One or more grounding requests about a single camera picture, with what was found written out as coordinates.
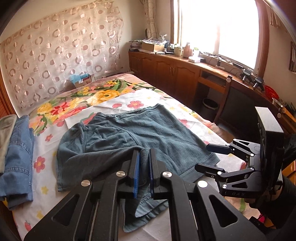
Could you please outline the cardboard box on cabinet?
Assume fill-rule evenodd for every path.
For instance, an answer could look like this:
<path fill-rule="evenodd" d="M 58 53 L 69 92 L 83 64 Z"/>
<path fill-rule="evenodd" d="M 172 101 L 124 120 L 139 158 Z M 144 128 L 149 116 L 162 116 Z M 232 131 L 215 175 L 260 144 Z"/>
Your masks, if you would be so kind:
<path fill-rule="evenodd" d="M 165 47 L 164 44 L 152 44 L 152 43 L 142 42 L 142 49 L 150 52 L 163 51 L 164 47 Z"/>

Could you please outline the dark waste bin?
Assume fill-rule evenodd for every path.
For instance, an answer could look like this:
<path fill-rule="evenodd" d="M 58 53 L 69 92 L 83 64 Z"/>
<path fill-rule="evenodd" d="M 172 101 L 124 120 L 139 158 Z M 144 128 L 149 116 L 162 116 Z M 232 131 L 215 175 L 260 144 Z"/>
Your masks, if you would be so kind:
<path fill-rule="evenodd" d="M 201 116 L 211 122 L 214 121 L 219 109 L 219 104 L 209 98 L 204 98 L 202 101 Z"/>

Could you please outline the white jar on cabinet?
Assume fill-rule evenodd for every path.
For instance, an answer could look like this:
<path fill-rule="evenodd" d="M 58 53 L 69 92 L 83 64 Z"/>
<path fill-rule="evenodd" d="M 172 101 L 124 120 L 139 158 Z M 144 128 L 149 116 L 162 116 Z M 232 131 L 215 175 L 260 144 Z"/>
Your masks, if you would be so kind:
<path fill-rule="evenodd" d="M 174 55 L 180 57 L 180 56 L 182 56 L 182 51 L 183 51 L 182 47 L 176 46 L 174 48 Z"/>

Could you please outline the wooden sideboard cabinet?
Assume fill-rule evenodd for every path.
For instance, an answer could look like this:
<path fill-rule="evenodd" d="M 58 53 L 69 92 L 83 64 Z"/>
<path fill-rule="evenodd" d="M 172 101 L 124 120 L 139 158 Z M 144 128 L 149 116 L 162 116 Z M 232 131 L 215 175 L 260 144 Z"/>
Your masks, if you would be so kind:
<path fill-rule="evenodd" d="M 129 67 L 136 77 L 163 90 L 173 98 L 201 113 L 202 101 L 213 91 L 217 94 L 218 112 L 222 109 L 231 80 L 242 80 L 226 71 L 204 63 L 190 63 L 183 57 L 129 52 Z M 277 119 L 285 134 L 295 133 L 295 121 L 289 120 L 283 110 L 273 104 Z"/>

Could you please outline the folded blue denim jeans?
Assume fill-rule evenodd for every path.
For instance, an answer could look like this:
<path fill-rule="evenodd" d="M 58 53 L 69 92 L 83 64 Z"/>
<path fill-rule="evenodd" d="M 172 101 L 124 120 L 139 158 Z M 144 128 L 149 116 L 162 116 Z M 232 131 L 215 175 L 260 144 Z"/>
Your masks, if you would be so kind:
<path fill-rule="evenodd" d="M 9 210 L 33 201 L 34 140 L 29 117 L 18 118 L 8 145 L 4 173 L 1 174 L 1 201 L 7 202 Z"/>

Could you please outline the wooden chair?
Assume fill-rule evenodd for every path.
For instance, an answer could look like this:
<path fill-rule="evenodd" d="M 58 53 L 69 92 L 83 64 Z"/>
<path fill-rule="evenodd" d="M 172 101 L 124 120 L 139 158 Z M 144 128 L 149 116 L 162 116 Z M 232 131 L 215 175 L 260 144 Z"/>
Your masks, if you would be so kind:
<path fill-rule="evenodd" d="M 215 122 L 224 125 L 235 138 L 258 143 L 257 106 L 275 113 L 275 107 L 264 95 L 233 79 L 229 82 L 226 99 Z"/>

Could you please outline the circle patterned sheer curtain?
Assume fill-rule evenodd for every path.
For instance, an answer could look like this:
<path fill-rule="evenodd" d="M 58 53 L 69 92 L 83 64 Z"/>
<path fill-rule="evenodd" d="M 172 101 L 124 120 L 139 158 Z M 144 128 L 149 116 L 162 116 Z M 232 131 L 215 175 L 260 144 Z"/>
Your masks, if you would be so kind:
<path fill-rule="evenodd" d="M 94 1 L 45 16 L 2 41 L 3 78 L 16 113 L 67 91 L 74 77 L 116 72 L 122 27 L 113 1 Z"/>

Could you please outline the window drape curtain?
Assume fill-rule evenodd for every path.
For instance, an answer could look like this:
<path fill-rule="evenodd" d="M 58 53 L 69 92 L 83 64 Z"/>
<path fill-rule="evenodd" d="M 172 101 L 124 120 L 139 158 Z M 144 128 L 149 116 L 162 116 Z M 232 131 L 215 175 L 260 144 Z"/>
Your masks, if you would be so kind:
<path fill-rule="evenodd" d="M 156 27 L 156 0 L 143 0 L 144 13 L 147 23 L 147 37 L 157 38 L 158 31 Z"/>

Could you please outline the white floral towel sheet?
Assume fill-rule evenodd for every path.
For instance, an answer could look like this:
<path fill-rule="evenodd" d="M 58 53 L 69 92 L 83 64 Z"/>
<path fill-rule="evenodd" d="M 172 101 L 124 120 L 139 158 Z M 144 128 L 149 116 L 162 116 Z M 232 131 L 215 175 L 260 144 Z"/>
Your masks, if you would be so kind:
<path fill-rule="evenodd" d="M 202 176 L 194 169 L 198 162 L 229 172 L 244 165 L 232 154 L 207 152 L 208 143 L 225 144 L 223 133 L 177 100 L 152 90 L 93 104 L 35 137 L 33 201 L 13 211 L 18 233 L 24 238 L 83 179 L 106 176 L 140 148 L 138 195 L 122 204 L 119 239 L 170 240 L 168 203 L 150 195 L 149 149 L 189 182 Z"/>

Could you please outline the pink bottle on cabinet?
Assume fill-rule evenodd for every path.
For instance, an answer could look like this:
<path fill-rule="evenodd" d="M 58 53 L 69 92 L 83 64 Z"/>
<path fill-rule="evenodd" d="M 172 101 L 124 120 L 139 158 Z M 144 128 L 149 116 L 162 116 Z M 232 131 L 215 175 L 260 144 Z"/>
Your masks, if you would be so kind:
<path fill-rule="evenodd" d="M 189 58 L 193 55 L 193 49 L 191 48 L 190 43 L 187 43 L 183 49 L 183 57 Z"/>

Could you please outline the folded olive green pants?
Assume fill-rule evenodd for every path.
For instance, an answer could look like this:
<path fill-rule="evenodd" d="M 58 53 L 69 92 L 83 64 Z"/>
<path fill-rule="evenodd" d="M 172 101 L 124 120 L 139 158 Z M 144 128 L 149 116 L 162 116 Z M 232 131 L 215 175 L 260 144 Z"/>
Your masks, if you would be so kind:
<path fill-rule="evenodd" d="M 1 118 L 1 126 L 0 126 L 0 172 L 4 173 L 5 163 L 6 163 L 6 153 L 8 150 L 8 145 L 10 142 L 11 135 L 13 133 L 13 129 L 17 120 L 17 116 L 15 114 L 10 114 L 7 116 L 3 116 Z"/>

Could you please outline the teal grey shorts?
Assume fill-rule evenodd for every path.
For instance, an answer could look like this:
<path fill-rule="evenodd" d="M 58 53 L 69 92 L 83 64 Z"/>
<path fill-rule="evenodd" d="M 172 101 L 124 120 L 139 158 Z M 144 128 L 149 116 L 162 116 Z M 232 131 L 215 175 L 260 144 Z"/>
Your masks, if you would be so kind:
<path fill-rule="evenodd" d="M 200 174 L 197 163 L 214 166 L 216 154 L 186 128 L 163 105 L 117 114 L 97 113 L 88 123 L 77 123 L 61 138 L 56 161 L 58 191 L 69 191 L 82 180 L 104 179 L 140 152 L 137 198 L 124 203 L 123 230 L 133 232 L 168 207 L 166 200 L 153 200 L 149 190 L 149 150 L 167 169 L 188 182 Z"/>

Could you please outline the window with wooden frame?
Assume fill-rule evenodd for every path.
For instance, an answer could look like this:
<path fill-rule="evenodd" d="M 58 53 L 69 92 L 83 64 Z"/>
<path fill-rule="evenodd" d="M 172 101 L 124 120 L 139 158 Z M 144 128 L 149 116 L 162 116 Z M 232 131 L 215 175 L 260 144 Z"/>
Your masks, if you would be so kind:
<path fill-rule="evenodd" d="M 236 62 L 263 77 L 269 49 L 264 1 L 170 1 L 171 42 Z"/>

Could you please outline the box with blue cloth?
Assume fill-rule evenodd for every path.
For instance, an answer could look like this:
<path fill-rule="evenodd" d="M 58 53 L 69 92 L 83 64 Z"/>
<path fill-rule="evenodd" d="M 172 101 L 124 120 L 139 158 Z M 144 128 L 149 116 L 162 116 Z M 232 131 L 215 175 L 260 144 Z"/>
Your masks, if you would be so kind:
<path fill-rule="evenodd" d="M 79 88 L 91 83 L 91 75 L 88 73 L 81 75 L 71 75 L 70 81 L 75 86 L 75 88 Z"/>

